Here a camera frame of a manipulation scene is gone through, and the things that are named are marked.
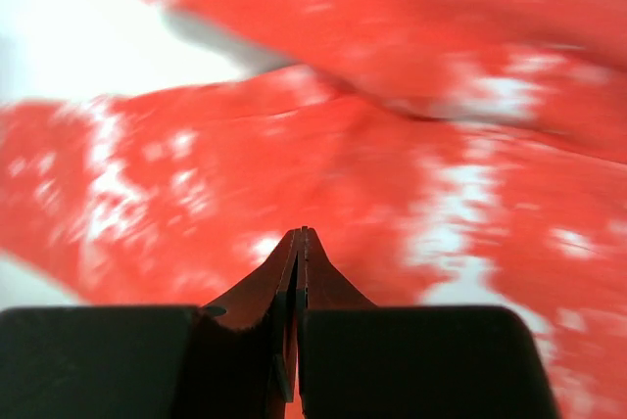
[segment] black object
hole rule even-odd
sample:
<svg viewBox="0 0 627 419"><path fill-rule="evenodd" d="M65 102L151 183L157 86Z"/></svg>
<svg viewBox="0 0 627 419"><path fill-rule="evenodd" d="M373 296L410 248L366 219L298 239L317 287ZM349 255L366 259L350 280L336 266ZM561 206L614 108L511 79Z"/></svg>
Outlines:
<svg viewBox="0 0 627 419"><path fill-rule="evenodd" d="M289 231L203 307L0 314L0 418L555 419L533 340L490 306L381 308Z"/></svg>

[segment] red textile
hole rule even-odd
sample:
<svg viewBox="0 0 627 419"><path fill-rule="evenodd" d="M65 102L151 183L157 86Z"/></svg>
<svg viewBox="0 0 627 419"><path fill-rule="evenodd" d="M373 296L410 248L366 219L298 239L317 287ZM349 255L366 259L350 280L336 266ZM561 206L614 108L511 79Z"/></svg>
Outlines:
<svg viewBox="0 0 627 419"><path fill-rule="evenodd" d="M170 2L303 65L0 111L5 249L203 303L307 224L377 303L512 307L566 419L625 417L624 0Z"/></svg>

